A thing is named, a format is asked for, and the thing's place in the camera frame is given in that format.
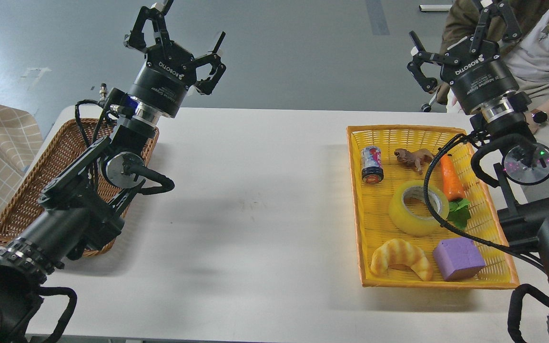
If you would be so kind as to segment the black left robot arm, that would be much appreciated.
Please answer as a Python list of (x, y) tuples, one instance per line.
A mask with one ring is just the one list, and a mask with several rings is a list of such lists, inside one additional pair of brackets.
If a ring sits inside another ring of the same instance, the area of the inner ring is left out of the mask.
[[(45, 287), (63, 269), (63, 258), (79, 259), (85, 249), (99, 250), (122, 232), (122, 213), (137, 194), (172, 191), (174, 182), (147, 167), (140, 156), (155, 138), (161, 117), (173, 118), (191, 87), (210, 95), (226, 71), (219, 55), (221, 32), (209, 53), (194, 57), (171, 40), (165, 16), (173, 2), (142, 7), (124, 45), (144, 55), (129, 92), (101, 86), (101, 108), (86, 150), (42, 190), (43, 213), (0, 250), (0, 343), (24, 343), (30, 320), (45, 297), (62, 295), (68, 304), (46, 341), (56, 343), (74, 313), (78, 296), (69, 287)], [(96, 138), (104, 123), (109, 135)]]

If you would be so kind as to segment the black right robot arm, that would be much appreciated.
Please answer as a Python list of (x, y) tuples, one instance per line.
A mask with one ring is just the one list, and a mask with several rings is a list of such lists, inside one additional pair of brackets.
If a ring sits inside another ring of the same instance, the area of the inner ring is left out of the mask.
[[(445, 21), (440, 53), (464, 37), (474, 34), (478, 24), (479, 9), (472, 0), (453, 0)], [(498, 41), (501, 58), (516, 78), (520, 87), (532, 103), (525, 111), (531, 132), (538, 142), (549, 145), (549, 0), (509, 0), (510, 9), (523, 33), (517, 42), (502, 42), (506, 25), (503, 19), (493, 19), (486, 31), (486, 39)], [(456, 91), (444, 82), (440, 84), (436, 100), (445, 104), (451, 113), (463, 113)], [(547, 114), (543, 124), (532, 121), (538, 111)], [(549, 179), (538, 185), (522, 185), (521, 189), (529, 202), (549, 198)]]

